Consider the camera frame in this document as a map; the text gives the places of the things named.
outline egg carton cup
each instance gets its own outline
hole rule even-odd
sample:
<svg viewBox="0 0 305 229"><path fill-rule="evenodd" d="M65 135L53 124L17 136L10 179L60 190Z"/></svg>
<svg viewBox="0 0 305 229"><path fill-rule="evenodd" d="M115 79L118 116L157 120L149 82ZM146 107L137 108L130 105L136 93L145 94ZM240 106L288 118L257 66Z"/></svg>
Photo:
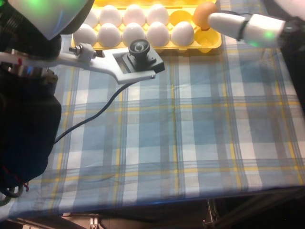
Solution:
<svg viewBox="0 0 305 229"><path fill-rule="evenodd" d="M145 6L142 7L144 10L145 15L147 14L147 11L149 10L150 6ZM188 46L177 46L175 45L172 41L169 41L169 43L165 46L162 47L154 47L154 49L158 52L161 53L164 50L177 50L179 53L186 52L188 49L198 49L202 53L208 53L212 49L216 49L221 46L222 44L222 39L221 39L221 34L212 28L209 30L203 31L201 30L200 27L194 24L193 22L193 14L195 12L196 7L176 7L176 6L170 6L165 8L168 11L169 14L169 23L167 24L167 29L169 31L170 36L172 35L172 31L178 23L182 21L187 21L189 22L195 33L194 37L194 42L191 45ZM117 9L120 11L121 15L124 15L124 12L126 10L126 7L117 7ZM93 12L96 13L97 15L100 15L100 12L102 10L102 7L94 7L92 8ZM125 25L122 23L118 29L122 35ZM143 26L145 34L147 33L147 30L149 28L149 25L145 23ZM99 30L101 28L101 25L98 24L95 28L93 28L98 34ZM93 48L94 50L106 50L106 49L114 49L114 48L126 48L127 46L121 42L119 45L115 47L103 47L99 43L96 43Z"/></svg>

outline wire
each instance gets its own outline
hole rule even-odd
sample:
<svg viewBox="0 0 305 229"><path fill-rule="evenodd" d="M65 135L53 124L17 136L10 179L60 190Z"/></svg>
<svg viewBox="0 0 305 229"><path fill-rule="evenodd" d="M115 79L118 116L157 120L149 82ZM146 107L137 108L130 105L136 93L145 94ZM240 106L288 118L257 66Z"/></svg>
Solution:
<svg viewBox="0 0 305 229"><path fill-rule="evenodd" d="M111 103L114 101L114 99L122 92L124 91L127 87L133 85L135 83L127 83L125 85L123 85L119 90L117 90L113 96L110 98L110 100L107 102L107 104L97 113L95 114L94 116L90 117L90 118L87 118L86 120L72 126L71 128L67 129L65 132L63 132L60 136L58 136L56 139L55 139L55 142L54 144L58 143L63 137L65 137L68 133L70 133L71 131L75 130L76 128L80 127L81 125L87 123L87 122L90 122L92 121L93 119L97 118L98 116L100 116L110 105Z"/></svg>

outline green led light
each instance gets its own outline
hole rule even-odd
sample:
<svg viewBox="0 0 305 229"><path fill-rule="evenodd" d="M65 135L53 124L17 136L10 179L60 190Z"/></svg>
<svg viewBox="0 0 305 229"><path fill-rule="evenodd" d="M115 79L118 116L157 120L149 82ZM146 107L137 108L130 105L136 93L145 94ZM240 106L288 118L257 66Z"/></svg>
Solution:
<svg viewBox="0 0 305 229"><path fill-rule="evenodd" d="M254 47L259 47L259 43L257 43L257 42L249 42L248 44L252 45Z"/></svg>
<svg viewBox="0 0 305 229"><path fill-rule="evenodd" d="M273 32L267 31L264 34L265 38L273 40L275 38L275 34Z"/></svg>

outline tablecloth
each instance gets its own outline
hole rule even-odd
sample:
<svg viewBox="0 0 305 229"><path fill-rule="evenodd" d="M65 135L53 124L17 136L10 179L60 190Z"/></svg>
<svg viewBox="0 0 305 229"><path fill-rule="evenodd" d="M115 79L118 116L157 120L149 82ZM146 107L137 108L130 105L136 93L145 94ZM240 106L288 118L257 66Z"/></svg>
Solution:
<svg viewBox="0 0 305 229"><path fill-rule="evenodd" d="M266 14L258 0L218 4ZM46 171L0 208L0 219L303 185L304 117L280 51L222 39L209 54L165 52L165 71L57 143ZM64 51L70 42L64 38ZM105 74L54 71L58 134L97 113L119 88Z"/></svg>

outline table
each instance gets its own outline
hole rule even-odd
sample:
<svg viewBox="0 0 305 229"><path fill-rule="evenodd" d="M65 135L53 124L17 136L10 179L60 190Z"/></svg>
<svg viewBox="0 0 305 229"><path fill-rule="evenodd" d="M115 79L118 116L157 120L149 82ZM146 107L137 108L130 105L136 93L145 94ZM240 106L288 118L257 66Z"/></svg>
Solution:
<svg viewBox="0 0 305 229"><path fill-rule="evenodd" d="M266 14L258 0L219 4ZM56 144L46 171L0 208L0 219L303 185L304 117L279 50L223 37L208 55L167 52L163 60L155 80L134 84ZM107 75L54 71L59 134L94 115L119 87Z"/></svg>

